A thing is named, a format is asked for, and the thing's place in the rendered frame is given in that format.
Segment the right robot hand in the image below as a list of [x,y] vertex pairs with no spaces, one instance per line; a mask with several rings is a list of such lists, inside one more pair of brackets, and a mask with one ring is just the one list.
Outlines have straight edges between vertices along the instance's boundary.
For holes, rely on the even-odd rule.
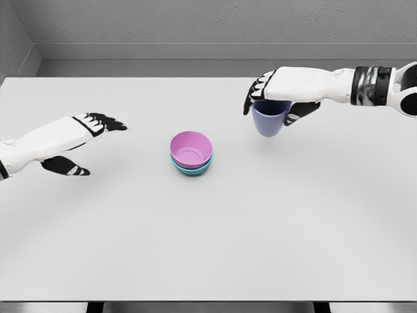
[[254,102],[274,100],[291,102],[284,125],[290,126],[321,106],[325,79],[330,72],[319,68],[280,67],[258,77],[249,88],[243,114]]

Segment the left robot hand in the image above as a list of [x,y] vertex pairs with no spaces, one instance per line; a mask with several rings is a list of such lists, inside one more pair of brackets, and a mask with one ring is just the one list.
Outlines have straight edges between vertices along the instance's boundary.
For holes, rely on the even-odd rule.
[[127,129],[124,123],[103,113],[83,113],[63,117],[32,131],[29,143],[33,156],[45,170],[65,176],[89,176],[88,169],[62,154],[85,145],[105,132]]

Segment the blue cup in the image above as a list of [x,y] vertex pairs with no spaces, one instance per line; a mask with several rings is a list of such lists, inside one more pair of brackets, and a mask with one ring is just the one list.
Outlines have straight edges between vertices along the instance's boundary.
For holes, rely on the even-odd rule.
[[275,136],[284,125],[291,104],[291,101],[256,100],[252,117],[257,131],[262,136]]

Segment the pink bowl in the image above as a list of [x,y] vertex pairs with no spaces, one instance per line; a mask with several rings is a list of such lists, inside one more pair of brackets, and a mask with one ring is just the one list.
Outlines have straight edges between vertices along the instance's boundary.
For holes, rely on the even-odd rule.
[[187,170],[195,170],[209,161],[213,154],[213,146],[204,134],[184,131],[172,137],[169,151],[176,165]]

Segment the teal bowl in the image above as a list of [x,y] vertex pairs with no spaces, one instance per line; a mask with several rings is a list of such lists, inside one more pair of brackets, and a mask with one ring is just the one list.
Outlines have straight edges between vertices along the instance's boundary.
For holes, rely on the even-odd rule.
[[182,174],[188,175],[188,176],[197,176],[197,175],[203,174],[209,168],[210,163],[212,162],[212,156],[211,156],[209,158],[208,162],[206,164],[204,164],[203,166],[201,166],[200,168],[197,168],[197,169],[186,169],[186,168],[180,167],[174,161],[174,158],[172,156],[170,156],[170,159],[171,159],[172,163],[174,164],[174,166],[176,167],[176,169],[178,169],[178,171],[180,171]]

